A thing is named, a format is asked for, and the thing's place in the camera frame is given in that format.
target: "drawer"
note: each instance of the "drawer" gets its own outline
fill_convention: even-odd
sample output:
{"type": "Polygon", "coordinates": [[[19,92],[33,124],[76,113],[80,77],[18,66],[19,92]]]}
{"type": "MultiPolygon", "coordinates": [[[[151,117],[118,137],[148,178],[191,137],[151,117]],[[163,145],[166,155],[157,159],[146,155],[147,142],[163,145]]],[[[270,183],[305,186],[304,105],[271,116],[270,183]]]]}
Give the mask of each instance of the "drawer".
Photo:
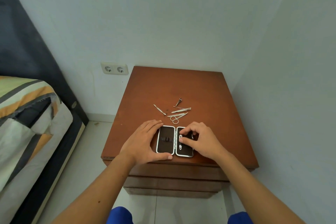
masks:
{"type": "Polygon", "coordinates": [[[199,191],[182,191],[168,189],[141,189],[124,187],[130,195],[146,195],[161,197],[189,197],[189,198],[210,198],[217,192],[199,192],[199,191]]]}
{"type": "MultiPolygon", "coordinates": [[[[106,165],[111,161],[104,160],[106,165]]],[[[229,181],[220,167],[147,163],[133,167],[132,176],[229,181]]]]}
{"type": "Polygon", "coordinates": [[[218,192],[227,184],[229,183],[218,181],[129,176],[124,187],[218,192]]]}

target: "hand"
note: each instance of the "hand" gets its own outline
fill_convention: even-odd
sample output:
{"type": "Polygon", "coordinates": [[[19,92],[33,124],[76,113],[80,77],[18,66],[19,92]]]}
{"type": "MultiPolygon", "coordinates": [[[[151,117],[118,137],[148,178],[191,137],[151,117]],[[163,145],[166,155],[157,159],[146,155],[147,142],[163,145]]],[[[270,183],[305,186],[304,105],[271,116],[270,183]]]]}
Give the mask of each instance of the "hand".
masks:
{"type": "Polygon", "coordinates": [[[186,135],[190,131],[193,131],[194,135],[196,135],[196,133],[199,133],[197,141],[193,141],[187,137],[181,137],[179,141],[194,148],[204,157],[211,158],[214,161],[217,161],[218,157],[221,154],[225,154],[226,152],[228,152],[218,141],[211,128],[207,127],[203,122],[191,123],[184,129],[182,129],[180,131],[180,134],[186,135]]]}
{"type": "Polygon", "coordinates": [[[162,127],[161,120],[145,121],[136,131],[127,139],[120,153],[128,154],[135,161],[135,165],[144,164],[156,160],[172,159],[170,153],[153,152],[150,143],[155,132],[162,127]]]}

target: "scissors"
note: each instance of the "scissors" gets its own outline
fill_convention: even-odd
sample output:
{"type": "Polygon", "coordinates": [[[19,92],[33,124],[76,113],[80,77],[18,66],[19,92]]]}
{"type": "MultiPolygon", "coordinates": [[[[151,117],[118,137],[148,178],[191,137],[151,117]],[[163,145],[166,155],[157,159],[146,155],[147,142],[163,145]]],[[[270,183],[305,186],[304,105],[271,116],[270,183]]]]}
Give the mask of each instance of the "scissors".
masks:
{"type": "Polygon", "coordinates": [[[186,112],[186,113],[180,113],[180,114],[174,114],[174,115],[170,115],[170,116],[167,116],[167,117],[170,117],[170,120],[171,120],[174,124],[178,124],[179,119],[180,119],[181,117],[185,116],[186,114],[187,114],[187,112],[186,112]]]}

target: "double wall socket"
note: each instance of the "double wall socket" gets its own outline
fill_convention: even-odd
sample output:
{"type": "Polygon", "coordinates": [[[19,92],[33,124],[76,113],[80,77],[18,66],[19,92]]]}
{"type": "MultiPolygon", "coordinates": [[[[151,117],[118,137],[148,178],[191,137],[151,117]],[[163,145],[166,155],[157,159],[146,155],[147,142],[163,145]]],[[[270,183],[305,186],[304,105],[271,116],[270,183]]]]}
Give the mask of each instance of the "double wall socket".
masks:
{"type": "Polygon", "coordinates": [[[101,62],[100,65],[104,74],[128,75],[128,67],[126,64],[101,62]]]}

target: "wooden nightstand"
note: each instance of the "wooden nightstand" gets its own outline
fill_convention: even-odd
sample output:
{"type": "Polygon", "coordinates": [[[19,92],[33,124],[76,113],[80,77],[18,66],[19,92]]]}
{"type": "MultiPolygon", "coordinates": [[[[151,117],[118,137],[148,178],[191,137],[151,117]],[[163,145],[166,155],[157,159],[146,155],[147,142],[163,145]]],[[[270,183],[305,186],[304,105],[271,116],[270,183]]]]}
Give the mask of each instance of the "wooden nightstand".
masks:
{"type": "MultiPolygon", "coordinates": [[[[222,73],[135,66],[101,154],[104,163],[108,165],[119,154],[124,142],[144,121],[153,119],[175,127],[204,122],[246,168],[258,167],[222,73]],[[173,106],[179,98],[179,107],[191,110],[174,125],[167,116],[177,110],[173,106]]],[[[151,142],[154,151],[157,136],[151,142]]],[[[172,160],[134,167],[124,188],[129,194],[207,198],[227,184],[220,167],[195,151],[190,158],[174,154],[172,160]]]]}

